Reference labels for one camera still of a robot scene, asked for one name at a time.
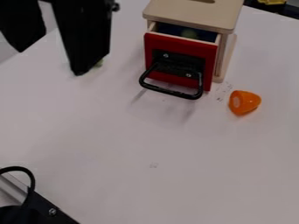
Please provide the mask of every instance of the black handle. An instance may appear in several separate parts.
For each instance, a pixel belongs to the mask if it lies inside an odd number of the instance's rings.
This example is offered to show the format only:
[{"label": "black handle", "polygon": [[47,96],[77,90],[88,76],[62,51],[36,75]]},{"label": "black handle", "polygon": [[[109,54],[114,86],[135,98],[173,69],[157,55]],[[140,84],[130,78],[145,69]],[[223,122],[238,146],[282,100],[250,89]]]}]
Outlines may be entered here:
[{"label": "black handle", "polygon": [[156,62],[148,70],[146,70],[143,73],[143,75],[139,79],[139,83],[142,87],[159,92],[159,93],[163,93],[163,94],[167,94],[167,95],[174,95],[174,96],[184,98],[187,100],[197,100],[202,96],[202,94],[204,92],[203,88],[202,88],[202,80],[201,80],[202,77],[201,77],[201,73],[197,73],[197,72],[195,72],[195,74],[198,76],[198,92],[196,94],[185,94],[185,93],[182,93],[179,91],[174,91],[174,90],[170,90],[168,88],[158,87],[158,86],[154,86],[149,83],[146,83],[145,79],[148,78],[150,73],[155,71],[159,67],[159,65],[160,65],[160,63]]}]

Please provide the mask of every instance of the orange object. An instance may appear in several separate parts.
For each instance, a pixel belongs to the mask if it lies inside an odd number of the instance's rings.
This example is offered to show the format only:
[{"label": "orange object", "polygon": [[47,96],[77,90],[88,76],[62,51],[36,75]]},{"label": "orange object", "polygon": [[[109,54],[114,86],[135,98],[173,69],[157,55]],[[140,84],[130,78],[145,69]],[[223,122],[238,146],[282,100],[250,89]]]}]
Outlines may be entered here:
[{"label": "orange object", "polygon": [[246,91],[233,91],[229,99],[229,108],[237,116],[242,116],[257,109],[261,104],[261,98],[257,94]]}]

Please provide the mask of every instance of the white surface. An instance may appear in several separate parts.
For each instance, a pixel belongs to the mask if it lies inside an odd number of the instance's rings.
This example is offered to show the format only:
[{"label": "white surface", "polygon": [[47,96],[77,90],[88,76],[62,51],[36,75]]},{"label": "white surface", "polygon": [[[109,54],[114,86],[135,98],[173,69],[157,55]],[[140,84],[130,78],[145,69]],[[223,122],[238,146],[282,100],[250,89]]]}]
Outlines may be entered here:
[{"label": "white surface", "polygon": [[[45,22],[45,27],[47,32],[51,32],[57,27],[56,20],[52,11],[52,7],[49,3],[38,2],[39,7],[43,13],[43,19]],[[17,51],[10,46],[10,44],[6,41],[3,34],[0,32],[0,64],[5,60],[13,57],[17,54]]]},{"label": "white surface", "polygon": [[[244,7],[225,84],[186,101],[138,84],[146,3],[115,14],[102,69],[74,77],[57,31],[0,66],[0,165],[81,223],[297,223],[299,22]],[[261,107],[235,117],[232,85]]]}]

